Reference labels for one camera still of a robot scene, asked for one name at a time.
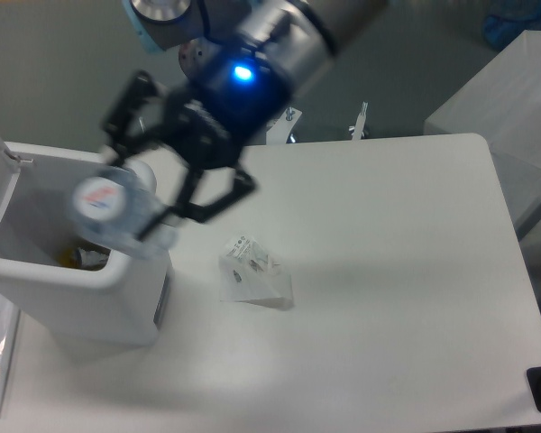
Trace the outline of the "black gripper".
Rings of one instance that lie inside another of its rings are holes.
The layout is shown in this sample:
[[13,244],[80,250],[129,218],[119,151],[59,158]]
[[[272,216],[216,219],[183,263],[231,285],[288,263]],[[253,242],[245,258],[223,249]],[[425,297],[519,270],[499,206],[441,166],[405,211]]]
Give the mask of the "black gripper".
[[[254,193],[255,178],[236,163],[243,147],[290,98],[286,79],[242,40],[224,46],[193,81],[171,91],[167,99],[162,84],[147,71],[136,71],[101,123],[115,154],[106,164],[123,167],[128,159],[156,147],[161,133],[161,140],[190,165],[173,201],[145,223],[137,239],[148,240],[161,225],[184,220],[205,224]],[[141,111],[165,99],[162,126],[153,124],[129,135]],[[208,196],[206,170],[223,167],[228,181]]]

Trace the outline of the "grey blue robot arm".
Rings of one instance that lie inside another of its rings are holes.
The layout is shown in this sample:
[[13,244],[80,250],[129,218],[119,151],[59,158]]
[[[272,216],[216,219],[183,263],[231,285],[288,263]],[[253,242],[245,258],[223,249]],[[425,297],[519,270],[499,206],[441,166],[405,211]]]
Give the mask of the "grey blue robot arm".
[[[124,188],[124,212],[105,225],[112,248],[159,242],[170,217],[205,223],[255,191],[243,147],[295,95],[309,88],[381,9],[379,1],[269,1],[242,19],[185,86],[162,91],[136,73],[105,120]],[[186,164],[175,201],[164,205],[125,171],[163,144]]]

